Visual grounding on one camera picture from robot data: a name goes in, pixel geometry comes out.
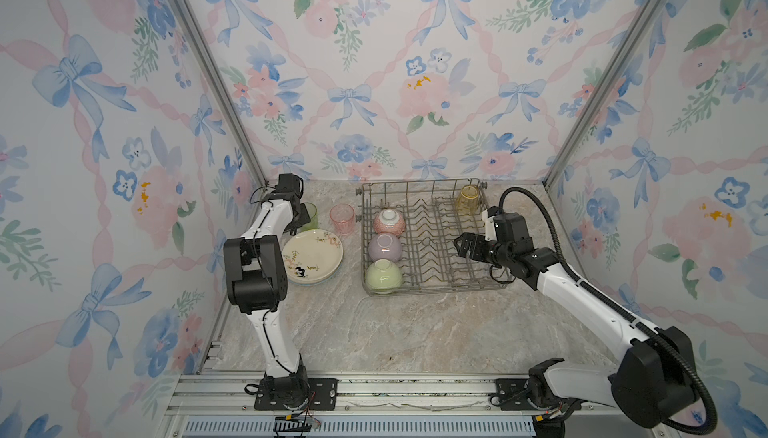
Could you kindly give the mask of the pink glass tumbler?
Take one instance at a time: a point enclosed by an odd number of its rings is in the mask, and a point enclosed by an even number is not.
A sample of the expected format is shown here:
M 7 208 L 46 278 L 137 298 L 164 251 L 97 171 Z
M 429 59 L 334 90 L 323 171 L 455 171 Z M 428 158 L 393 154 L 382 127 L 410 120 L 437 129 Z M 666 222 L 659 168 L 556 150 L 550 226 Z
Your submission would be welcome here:
M 349 235 L 354 231 L 356 215 L 351 205 L 334 205 L 329 212 L 329 217 L 337 234 Z

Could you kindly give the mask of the cream flamingo plate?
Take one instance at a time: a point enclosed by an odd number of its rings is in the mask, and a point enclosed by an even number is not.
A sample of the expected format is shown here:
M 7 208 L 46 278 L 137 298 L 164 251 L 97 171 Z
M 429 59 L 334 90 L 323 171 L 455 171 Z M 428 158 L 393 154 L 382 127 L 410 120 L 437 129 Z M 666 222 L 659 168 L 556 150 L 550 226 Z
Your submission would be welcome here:
M 282 250 L 288 280 L 302 286 L 330 278 L 340 267 L 343 256 L 341 239 L 320 229 L 298 233 Z

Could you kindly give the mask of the green glass tumbler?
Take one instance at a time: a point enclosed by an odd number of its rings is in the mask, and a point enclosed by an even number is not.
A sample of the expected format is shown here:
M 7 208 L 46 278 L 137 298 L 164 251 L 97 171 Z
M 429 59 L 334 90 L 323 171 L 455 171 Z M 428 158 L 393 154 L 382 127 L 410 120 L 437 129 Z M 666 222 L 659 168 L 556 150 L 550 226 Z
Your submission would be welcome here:
M 318 216 L 317 216 L 318 210 L 317 210 L 317 207 L 313 203 L 306 203 L 305 207 L 307 209 L 307 214 L 308 214 L 308 217 L 309 217 L 309 222 L 306 223 L 301 228 L 302 232 L 309 231 L 309 230 L 314 230 L 314 229 L 318 228 Z

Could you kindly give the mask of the watermelon plate blue rim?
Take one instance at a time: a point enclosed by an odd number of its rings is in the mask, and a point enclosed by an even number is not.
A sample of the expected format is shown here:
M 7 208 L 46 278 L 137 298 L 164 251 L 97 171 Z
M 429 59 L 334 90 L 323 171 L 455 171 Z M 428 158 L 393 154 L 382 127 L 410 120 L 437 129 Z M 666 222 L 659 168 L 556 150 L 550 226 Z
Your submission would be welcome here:
M 288 280 L 302 286 L 319 284 L 337 271 L 343 255 L 341 247 L 287 247 L 283 252 L 283 261 Z

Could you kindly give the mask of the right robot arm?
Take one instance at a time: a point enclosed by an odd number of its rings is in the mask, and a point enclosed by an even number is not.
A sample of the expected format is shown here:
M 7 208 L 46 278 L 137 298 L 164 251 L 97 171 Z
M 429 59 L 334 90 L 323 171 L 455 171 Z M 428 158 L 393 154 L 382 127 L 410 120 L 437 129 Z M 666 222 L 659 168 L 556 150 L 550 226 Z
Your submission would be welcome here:
M 685 333 L 661 329 L 625 309 L 576 274 L 555 250 L 536 247 L 519 214 L 494 213 L 485 220 L 484 234 L 465 232 L 453 246 L 459 257 L 506 271 L 555 301 L 618 362 L 614 368 L 595 368 L 545 360 L 530 368 L 523 390 L 499 397 L 499 406 L 528 403 L 558 411 L 564 420 L 575 405 L 593 402 L 619 409 L 644 428 L 671 426 L 675 414 L 696 402 L 712 406 Z

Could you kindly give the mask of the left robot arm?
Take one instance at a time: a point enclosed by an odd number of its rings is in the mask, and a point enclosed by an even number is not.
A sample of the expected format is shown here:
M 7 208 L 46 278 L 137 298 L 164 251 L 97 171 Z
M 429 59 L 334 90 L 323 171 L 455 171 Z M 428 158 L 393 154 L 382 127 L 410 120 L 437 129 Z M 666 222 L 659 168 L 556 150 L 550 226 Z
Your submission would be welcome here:
M 250 321 L 265 357 L 258 406 L 303 410 L 310 398 L 306 367 L 279 310 L 288 292 L 280 239 L 309 223 L 303 193 L 301 177 L 281 174 L 259 201 L 253 223 L 223 247 L 228 300 Z

